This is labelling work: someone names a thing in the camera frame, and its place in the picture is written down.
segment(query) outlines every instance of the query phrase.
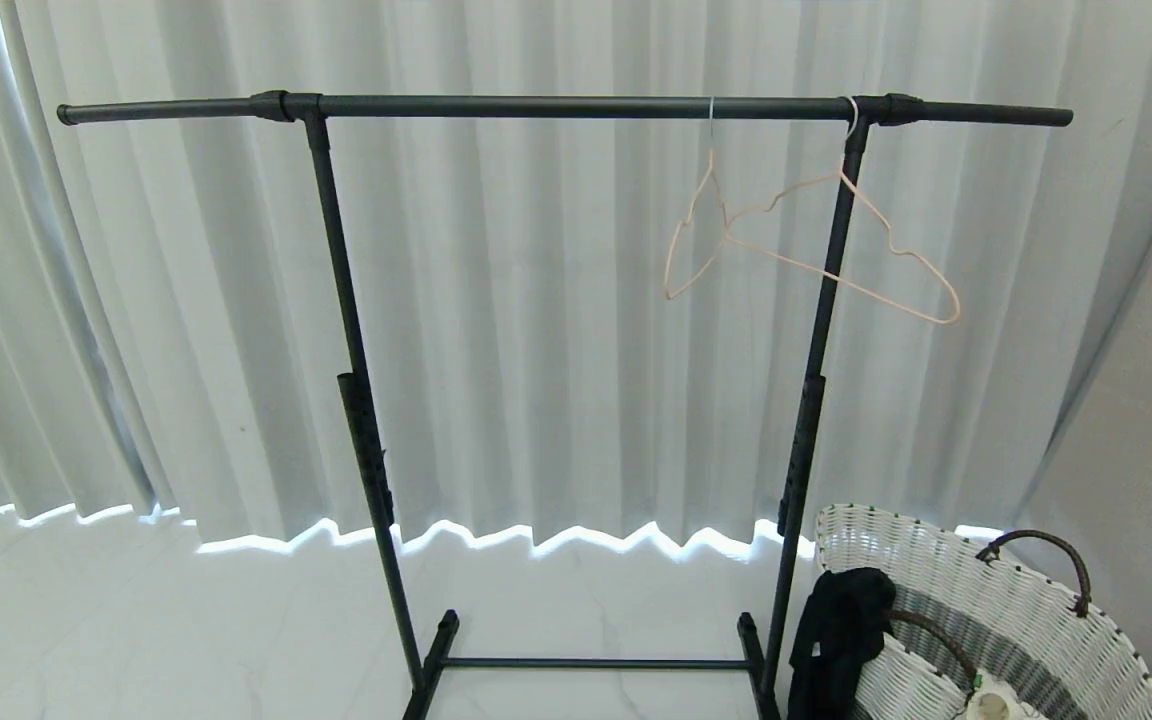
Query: basket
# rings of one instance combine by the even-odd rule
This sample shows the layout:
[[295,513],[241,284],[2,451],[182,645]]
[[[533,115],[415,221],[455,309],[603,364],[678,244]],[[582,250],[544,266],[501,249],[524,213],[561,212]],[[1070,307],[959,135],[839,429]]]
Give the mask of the basket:
[[[1078,570],[1079,592],[1010,556],[996,561],[1006,543],[1023,537],[1053,541],[1069,553]],[[1092,604],[1091,582],[1078,552],[1055,536],[1016,530],[979,544],[910,516],[870,506],[832,505],[817,518],[817,563],[820,570],[836,573],[855,568],[886,573],[896,584],[894,611],[915,612],[941,626],[972,665],[1011,684],[1022,702],[1051,720],[1152,720],[1149,667],[1123,630]],[[901,650],[924,657],[934,670],[954,679],[949,685],[929,688],[952,694],[961,708],[960,688],[973,679],[943,644],[905,624],[895,626],[895,632]],[[888,659],[885,650],[869,665]],[[879,666],[872,672],[887,670]],[[892,697],[900,691],[863,697],[861,689],[858,700],[874,719],[954,717],[933,714],[938,706],[931,700],[927,711],[919,706],[910,714],[908,703],[896,705],[901,700]]]

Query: basket handle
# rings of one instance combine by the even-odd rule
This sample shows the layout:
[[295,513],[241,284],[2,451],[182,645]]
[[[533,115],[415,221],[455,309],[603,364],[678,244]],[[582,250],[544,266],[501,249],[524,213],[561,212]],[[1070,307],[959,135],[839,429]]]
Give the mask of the basket handle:
[[933,638],[943,644],[950,651],[954,659],[958,661],[958,665],[963,666],[963,670],[968,674],[968,687],[967,694],[972,694],[975,679],[977,679],[977,667],[972,665],[972,659],[968,657],[968,653],[958,646],[958,643],[954,642],[954,638],[945,631],[945,628],[938,626],[934,620],[929,616],[919,615],[918,612],[910,611],[886,611],[882,613],[888,620],[900,620],[901,623],[909,623],[910,626],[918,626],[924,630],[927,630]]
[[1001,548],[1009,541],[1018,538],[1038,538],[1044,539],[1055,544],[1056,547],[1064,551],[1066,555],[1074,561],[1074,573],[1078,575],[1078,592],[1079,596],[1074,598],[1074,611],[1075,615],[1079,617],[1087,617],[1087,606],[1092,602],[1092,578],[1087,575],[1087,566],[1083,564],[1083,556],[1079,556],[1078,551],[1074,550],[1074,546],[1064,538],[1059,538],[1052,533],[1044,533],[1041,530],[1011,530],[1009,533],[1003,533],[995,538],[994,541],[984,546],[984,550],[977,553],[977,560],[986,561],[986,564],[998,560],[998,548]]

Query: black garment rack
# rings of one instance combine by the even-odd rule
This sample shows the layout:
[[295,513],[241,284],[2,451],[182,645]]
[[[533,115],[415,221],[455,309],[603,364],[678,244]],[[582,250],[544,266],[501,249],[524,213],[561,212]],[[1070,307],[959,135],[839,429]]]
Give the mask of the black garment rack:
[[[1024,108],[1015,105],[978,105],[967,103],[925,103],[909,94],[861,94],[849,97],[576,97],[576,96],[473,96],[473,94],[312,94],[271,90],[251,97],[215,100],[168,100],[120,103],[112,105],[60,105],[60,122],[67,126],[119,120],[160,118],[264,118],[274,122],[305,123],[310,154],[314,159],[314,179],[323,204],[323,221],[332,252],[332,268],[344,323],[351,372],[338,376],[340,397],[344,401],[349,435],[358,461],[362,486],[366,493],[371,524],[376,528],[376,547],[389,588],[389,601],[397,621],[403,659],[411,674],[412,692],[404,720],[422,720],[434,699],[438,680],[445,669],[488,667],[522,670],[738,670],[749,675],[755,691],[759,720],[780,720],[776,710],[776,665],[780,662],[786,614],[790,601],[790,583],[797,551],[797,537],[803,528],[808,478],[812,473],[812,456],[820,407],[824,397],[824,351],[829,335],[833,300],[838,283],[824,278],[814,311],[812,344],[808,351],[803,397],[794,430],[790,464],[785,478],[785,492],[776,516],[776,531],[786,538],[781,550],[776,593],[772,601],[772,627],[768,629],[767,653],[758,642],[753,616],[742,612],[736,621],[744,660],[620,660],[608,657],[464,657],[452,654],[452,639],[460,628],[456,611],[447,611],[439,621],[438,632],[425,661],[416,646],[411,612],[407,608],[402,575],[397,568],[394,541],[385,529],[394,523],[394,503],[385,478],[380,432],[372,404],[367,356],[362,344],[358,306],[353,295],[344,229],[340,222],[340,204],[329,154],[328,118],[590,118],[590,119],[755,119],[755,120],[846,120],[852,123],[844,142],[842,172],[851,182],[861,174],[861,156],[865,151],[869,129],[873,126],[900,126],[934,120],[952,123],[993,123],[1015,126],[1064,127],[1074,120],[1073,111]],[[829,228],[829,245],[824,267],[840,274],[847,227],[851,222],[854,196],[844,183],[838,184],[838,198]]]

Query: floor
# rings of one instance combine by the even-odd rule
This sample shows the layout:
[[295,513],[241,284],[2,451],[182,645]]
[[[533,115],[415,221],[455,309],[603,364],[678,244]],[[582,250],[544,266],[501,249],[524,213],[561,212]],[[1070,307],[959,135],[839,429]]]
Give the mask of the floor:
[[[401,717],[408,684],[374,537],[324,526],[298,539],[200,547],[179,515],[82,523],[60,511],[25,528],[3,511],[0,720]],[[765,643],[778,555],[770,525],[750,546],[682,550],[650,533],[538,550],[521,532],[442,530],[409,541],[402,566],[422,653],[454,607],[461,655],[740,659],[742,611]],[[804,591],[810,575],[799,561]],[[430,717],[755,712],[738,673],[449,670]]]

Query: pink wire hanger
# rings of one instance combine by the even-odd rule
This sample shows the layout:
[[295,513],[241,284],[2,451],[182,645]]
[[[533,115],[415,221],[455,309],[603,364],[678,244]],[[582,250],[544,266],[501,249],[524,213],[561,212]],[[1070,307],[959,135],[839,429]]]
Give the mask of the pink wire hanger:
[[[861,108],[856,106],[856,101],[851,99],[851,97],[849,97],[847,101],[851,103],[851,111],[852,111],[851,127],[847,129],[847,137],[850,137],[851,132],[856,131],[856,124],[858,124],[861,121]],[[896,302],[895,300],[890,300],[890,297],[884,296],[878,291],[872,291],[867,287],[849,281],[849,279],[838,276],[836,274],[833,274],[825,268],[818,268],[818,266],[816,265],[810,265],[808,263],[803,263],[802,260],[795,260],[794,258],[787,258],[787,256],[767,250],[765,249],[765,247],[751,245],[751,243],[749,242],[737,240],[736,237],[732,236],[732,225],[735,223],[736,220],[740,220],[742,217],[753,213],[755,211],[758,211],[758,213],[771,213],[771,211],[776,207],[776,204],[782,199],[782,197],[790,195],[790,192],[803,190],[804,187],[810,187],[821,182],[833,181],[833,179],[840,179],[840,181],[842,181],[842,183],[846,184],[847,190],[851,191],[851,194],[856,197],[856,200],[859,200],[861,205],[864,205],[865,209],[870,211],[870,213],[873,213],[874,217],[878,218],[878,222],[882,223],[884,229],[887,230],[888,252],[896,256],[904,255],[904,256],[910,256],[910,258],[915,258],[915,260],[918,260],[919,264],[924,266],[924,268],[927,268],[929,272],[931,272],[932,275],[935,276],[937,282],[941,283],[941,286],[945,288],[948,295],[950,295],[952,304],[954,304],[954,311],[952,311],[948,318],[937,318],[937,316],[923,313],[922,310],[916,310],[914,309],[914,306],[909,306],[902,304],[902,302]],[[682,283],[682,286],[677,290],[669,290],[669,278],[673,268],[673,255],[677,249],[679,237],[681,236],[684,228],[691,225],[696,214],[696,202],[700,199],[700,195],[704,192],[705,185],[707,185],[710,181],[713,181],[714,200],[717,202],[719,214],[721,214],[722,218],[721,234],[719,234],[718,242],[714,243],[713,252],[710,252],[708,259],[705,260],[703,265],[700,265],[700,268],[696,270],[696,273],[690,278],[688,278],[687,282]],[[761,255],[767,255],[768,258],[794,265],[796,266],[796,268],[810,270],[810,272],[832,279],[832,281],[835,281],[842,286],[850,287],[852,288],[852,290],[864,293],[864,295],[873,297],[873,300],[882,302],[882,304],[885,305],[894,306],[896,310],[902,311],[902,313],[912,314],[915,316],[915,318],[927,320],[927,323],[933,323],[937,325],[948,325],[956,323],[957,319],[963,314],[963,304],[961,304],[961,302],[958,301],[958,293],[954,290],[954,286],[952,286],[950,281],[948,281],[948,279],[945,278],[945,274],[941,273],[941,270],[938,270],[935,265],[933,265],[927,258],[924,258],[923,255],[919,255],[919,252],[904,249],[903,247],[896,247],[895,243],[892,243],[892,223],[888,222],[887,218],[884,217],[881,211],[879,211],[874,206],[873,202],[870,202],[869,198],[865,197],[864,192],[861,192],[861,189],[856,187],[855,183],[852,183],[851,180],[844,175],[844,173],[842,173],[841,164],[840,168],[838,168],[835,172],[827,174],[827,176],[810,179],[809,181],[795,183],[791,184],[790,187],[787,187],[781,192],[776,192],[776,195],[772,196],[772,200],[770,200],[767,206],[765,207],[760,205],[751,205],[749,206],[749,209],[742,209],[741,211],[737,211],[736,214],[728,215],[727,200],[723,199],[722,188],[719,187],[718,174],[714,172],[714,99],[713,97],[710,97],[708,167],[705,168],[705,174],[703,177],[700,177],[700,183],[696,187],[695,192],[691,192],[691,202],[689,205],[687,205],[687,218],[679,220],[679,225],[673,232],[673,237],[669,238],[669,252],[666,255],[666,259],[664,259],[664,296],[666,296],[666,300],[675,300],[677,296],[682,295],[682,293],[689,290],[689,288],[692,285],[695,285],[696,281],[698,281],[698,279],[700,279],[700,275],[705,274],[705,270],[708,270],[708,266],[714,264],[714,262],[718,259],[719,250],[722,250],[722,245],[726,242],[732,242],[733,245],[743,247],[745,250],[753,250]]]

